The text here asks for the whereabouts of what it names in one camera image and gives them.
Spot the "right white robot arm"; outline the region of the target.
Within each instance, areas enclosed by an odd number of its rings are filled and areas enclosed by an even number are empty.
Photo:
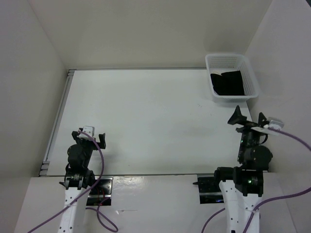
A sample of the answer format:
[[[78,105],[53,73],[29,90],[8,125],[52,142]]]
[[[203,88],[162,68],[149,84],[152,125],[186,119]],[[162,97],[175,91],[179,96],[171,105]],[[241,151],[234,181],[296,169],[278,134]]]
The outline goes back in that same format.
[[[267,134],[254,128],[266,123],[264,114],[259,115],[258,122],[247,120],[239,106],[228,120],[229,125],[239,124],[236,128],[241,133],[240,147],[235,167],[218,167],[214,172],[213,186],[221,191],[226,212],[228,233],[242,233],[250,230],[259,232],[260,214],[254,208],[262,201],[264,179],[273,154],[260,142]]]

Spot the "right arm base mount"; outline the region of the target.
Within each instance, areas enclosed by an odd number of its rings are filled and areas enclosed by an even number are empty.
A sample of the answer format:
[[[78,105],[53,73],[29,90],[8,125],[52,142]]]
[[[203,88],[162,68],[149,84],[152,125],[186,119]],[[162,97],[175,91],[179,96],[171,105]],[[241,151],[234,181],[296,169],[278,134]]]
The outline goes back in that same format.
[[[200,204],[216,204],[223,203],[224,199],[216,183],[215,178],[211,175],[199,175],[197,181],[193,183],[199,191]]]

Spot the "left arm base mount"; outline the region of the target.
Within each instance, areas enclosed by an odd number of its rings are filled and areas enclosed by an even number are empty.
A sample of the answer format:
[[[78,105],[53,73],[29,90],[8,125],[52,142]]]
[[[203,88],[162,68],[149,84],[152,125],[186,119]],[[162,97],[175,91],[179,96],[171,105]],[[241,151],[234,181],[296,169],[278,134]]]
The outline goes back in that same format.
[[[112,196],[113,177],[102,177],[90,191],[86,205],[91,207],[110,206]]]

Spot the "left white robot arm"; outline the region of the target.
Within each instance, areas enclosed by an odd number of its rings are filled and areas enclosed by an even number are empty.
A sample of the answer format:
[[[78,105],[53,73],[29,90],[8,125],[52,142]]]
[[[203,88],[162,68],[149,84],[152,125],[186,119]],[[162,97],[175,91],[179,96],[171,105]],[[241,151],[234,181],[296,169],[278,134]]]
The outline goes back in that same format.
[[[75,144],[67,150],[68,164],[64,177],[65,211],[62,214],[59,233],[81,233],[88,195],[96,190],[95,175],[88,169],[93,151],[106,148],[105,133],[94,137],[95,128],[84,126],[72,132]]]

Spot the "black skirt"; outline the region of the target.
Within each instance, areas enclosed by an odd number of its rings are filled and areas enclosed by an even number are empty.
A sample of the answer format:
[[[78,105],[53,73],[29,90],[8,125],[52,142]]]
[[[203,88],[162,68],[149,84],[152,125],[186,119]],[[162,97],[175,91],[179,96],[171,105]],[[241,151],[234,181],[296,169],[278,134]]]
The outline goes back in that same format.
[[[220,96],[244,96],[242,74],[240,71],[230,71],[211,75],[213,90]]]

